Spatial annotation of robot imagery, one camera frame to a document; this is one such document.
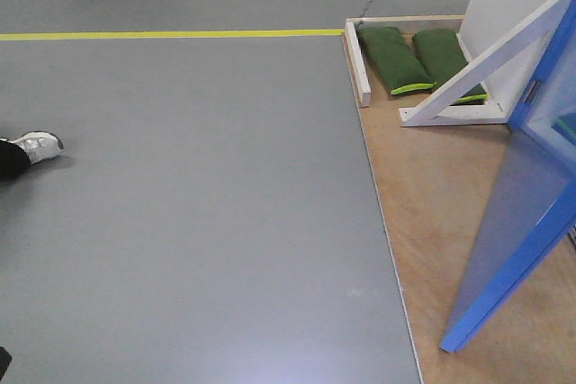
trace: white sneaker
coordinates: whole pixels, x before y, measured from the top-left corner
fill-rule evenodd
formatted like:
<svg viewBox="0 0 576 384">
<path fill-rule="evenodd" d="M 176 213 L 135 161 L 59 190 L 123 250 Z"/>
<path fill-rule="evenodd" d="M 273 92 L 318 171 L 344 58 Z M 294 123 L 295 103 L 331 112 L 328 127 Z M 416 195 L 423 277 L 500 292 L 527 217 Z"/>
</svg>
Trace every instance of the white sneaker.
<svg viewBox="0 0 576 384">
<path fill-rule="evenodd" d="M 11 140 L 16 146 L 21 148 L 32 164 L 36 164 L 45 159 L 51 159 L 62 153 L 64 145 L 60 138 L 49 132 L 35 130 L 27 132 L 21 137 Z"/>
</svg>

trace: person's leg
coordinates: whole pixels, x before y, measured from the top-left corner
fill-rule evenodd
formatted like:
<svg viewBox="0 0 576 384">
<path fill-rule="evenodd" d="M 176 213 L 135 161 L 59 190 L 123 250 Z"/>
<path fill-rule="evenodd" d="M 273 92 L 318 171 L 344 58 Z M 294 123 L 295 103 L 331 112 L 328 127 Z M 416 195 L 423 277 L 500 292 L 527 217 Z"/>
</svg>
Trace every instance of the person's leg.
<svg viewBox="0 0 576 384">
<path fill-rule="evenodd" d="M 0 141 L 0 180 L 14 179 L 28 169 L 32 163 L 19 146 Z"/>
</svg>

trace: white wooden frame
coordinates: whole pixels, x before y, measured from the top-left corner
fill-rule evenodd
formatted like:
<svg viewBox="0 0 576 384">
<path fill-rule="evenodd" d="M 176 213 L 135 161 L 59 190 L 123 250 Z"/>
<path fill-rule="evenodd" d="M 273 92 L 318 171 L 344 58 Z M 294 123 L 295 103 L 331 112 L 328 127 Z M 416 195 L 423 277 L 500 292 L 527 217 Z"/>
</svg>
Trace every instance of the white wooden frame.
<svg viewBox="0 0 576 384">
<path fill-rule="evenodd" d="M 553 31 L 562 18 L 570 0 L 547 0 L 510 32 L 484 50 L 451 80 L 437 89 L 419 105 L 399 109 L 402 126 L 464 125 L 505 123 L 510 112 L 489 97 L 484 105 L 451 106 L 476 84 L 483 82 L 491 73 L 515 57 L 532 42 Z M 370 85 L 367 83 L 365 63 L 356 37 L 355 25 L 390 25 L 402 33 L 414 33 L 426 29 L 448 28 L 459 31 L 462 16 L 384 17 L 346 20 L 346 44 L 351 66 L 350 76 L 361 107 L 370 104 Z M 464 54 L 468 50 L 462 44 Z"/>
</svg>

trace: green sandbag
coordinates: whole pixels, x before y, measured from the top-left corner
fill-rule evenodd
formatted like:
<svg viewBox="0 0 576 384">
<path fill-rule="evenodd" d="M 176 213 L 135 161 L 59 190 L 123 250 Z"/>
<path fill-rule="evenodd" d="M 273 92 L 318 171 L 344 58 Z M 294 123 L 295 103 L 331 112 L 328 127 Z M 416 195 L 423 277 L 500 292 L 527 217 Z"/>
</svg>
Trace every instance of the green sandbag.
<svg viewBox="0 0 576 384">
<path fill-rule="evenodd" d="M 436 85 L 432 88 L 433 92 L 468 65 L 455 31 L 450 29 L 419 31 L 412 37 L 412 42 L 414 42 L 418 59 L 436 80 Z M 454 105 L 483 103 L 487 97 L 484 88 L 476 85 Z"/>
<path fill-rule="evenodd" d="M 367 27 L 357 33 L 366 56 L 390 94 L 400 96 L 434 87 L 434 80 L 414 56 L 398 29 Z"/>
</svg>

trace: wooden platform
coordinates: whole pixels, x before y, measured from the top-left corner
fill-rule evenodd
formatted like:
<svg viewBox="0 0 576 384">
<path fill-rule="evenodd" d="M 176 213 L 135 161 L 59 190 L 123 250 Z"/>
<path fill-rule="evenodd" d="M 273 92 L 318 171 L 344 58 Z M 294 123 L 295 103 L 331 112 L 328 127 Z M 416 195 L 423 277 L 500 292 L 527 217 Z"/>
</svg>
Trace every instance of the wooden platform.
<svg viewBox="0 0 576 384">
<path fill-rule="evenodd" d="M 400 285 L 425 384 L 572 384 L 576 254 L 562 242 L 460 353 L 438 345 L 509 140 L 505 126 L 401 128 L 368 70 L 361 109 Z"/>
</svg>

